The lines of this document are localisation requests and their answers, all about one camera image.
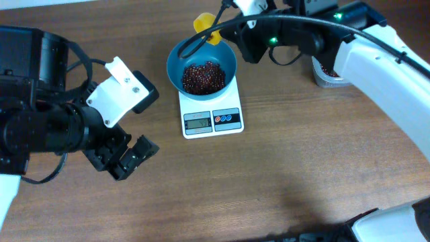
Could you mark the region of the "clear plastic container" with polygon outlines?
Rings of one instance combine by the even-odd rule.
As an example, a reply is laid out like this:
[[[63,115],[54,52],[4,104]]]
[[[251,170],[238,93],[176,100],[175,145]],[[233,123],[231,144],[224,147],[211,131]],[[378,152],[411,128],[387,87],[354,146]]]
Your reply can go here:
[[[328,74],[327,70],[319,63],[319,61],[312,57],[312,70],[314,75],[315,83],[322,88],[338,88],[347,87],[351,83],[337,76],[336,73]]]

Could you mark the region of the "blue plastic bowl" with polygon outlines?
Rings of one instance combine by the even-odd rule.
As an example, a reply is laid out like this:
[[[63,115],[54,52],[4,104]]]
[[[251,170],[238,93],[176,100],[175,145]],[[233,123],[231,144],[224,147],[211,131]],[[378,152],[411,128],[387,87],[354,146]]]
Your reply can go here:
[[[237,71],[237,58],[232,48],[225,42],[220,42],[218,45],[204,44],[196,53],[188,58],[178,56],[179,48],[185,44],[185,41],[180,42],[170,53],[167,59],[167,74],[172,84],[177,90],[185,96],[205,101],[214,99],[222,95],[225,89],[230,85]],[[203,65],[206,61],[220,64],[221,69],[226,73],[226,87],[220,91],[209,95],[192,95],[187,93],[182,86],[181,78],[183,70],[189,65]]]

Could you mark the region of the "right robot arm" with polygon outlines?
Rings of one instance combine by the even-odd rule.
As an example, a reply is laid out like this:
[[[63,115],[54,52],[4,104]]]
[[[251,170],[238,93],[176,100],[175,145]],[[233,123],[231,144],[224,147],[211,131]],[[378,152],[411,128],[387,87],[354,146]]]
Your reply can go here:
[[[278,46],[312,59],[320,87],[356,86],[429,155],[429,65],[367,3],[234,1],[220,35],[256,64]]]

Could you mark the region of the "white digital kitchen scale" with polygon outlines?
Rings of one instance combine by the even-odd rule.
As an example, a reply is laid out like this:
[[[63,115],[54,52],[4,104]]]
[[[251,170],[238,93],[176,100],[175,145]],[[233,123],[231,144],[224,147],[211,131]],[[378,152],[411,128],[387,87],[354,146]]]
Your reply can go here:
[[[179,94],[182,134],[186,139],[240,133],[245,128],[239,89],[234,78],[225,92],[205,101]]]

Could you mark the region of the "yellow measuring scoop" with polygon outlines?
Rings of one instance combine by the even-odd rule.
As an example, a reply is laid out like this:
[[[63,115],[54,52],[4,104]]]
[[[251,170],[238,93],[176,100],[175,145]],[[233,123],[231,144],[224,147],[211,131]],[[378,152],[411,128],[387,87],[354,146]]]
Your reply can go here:
[[[216,16],[211,13],[201,13],[194,21],[193,28],[197,33],[200,33],[212,26],[215,22]],[[218,45],[222,40],[220,31],[216,30],[210,34],[210,37],[206,40],[207,43],[215,46]]]

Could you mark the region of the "red beans in bowl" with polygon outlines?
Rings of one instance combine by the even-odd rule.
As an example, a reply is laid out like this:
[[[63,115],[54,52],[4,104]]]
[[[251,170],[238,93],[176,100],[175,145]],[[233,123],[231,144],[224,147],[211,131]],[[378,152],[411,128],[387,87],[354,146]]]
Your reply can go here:
[[[209,95],[226,87],[226,73],[220,64],[206,61],[184,68],[181,78],[183,89],[192,95]]]

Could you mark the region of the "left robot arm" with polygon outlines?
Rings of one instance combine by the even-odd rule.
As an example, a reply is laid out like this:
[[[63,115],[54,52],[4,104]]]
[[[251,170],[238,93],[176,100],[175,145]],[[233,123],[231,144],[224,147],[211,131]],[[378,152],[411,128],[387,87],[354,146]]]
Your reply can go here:
[[[126,179],[158,146],[131,135],[119,122],[143,112],[158,97],[139,71],[115,57],[103,62],[109,77],[93,81],[90,58],[75,42],[37,28],[1,27],[1,217],[7,216],[19,185],[26,181],[33,153],[54,153],[60,161],[84,153],[98,171]]]

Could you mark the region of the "red adzuki beans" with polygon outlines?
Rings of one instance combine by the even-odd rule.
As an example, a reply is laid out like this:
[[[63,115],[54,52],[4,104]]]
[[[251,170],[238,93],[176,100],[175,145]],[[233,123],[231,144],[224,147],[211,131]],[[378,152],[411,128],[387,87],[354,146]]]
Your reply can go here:
[[[339,77],[335,71],[330,71],[326,69],[323,65],[320,65],[322,72],[329,77]]]

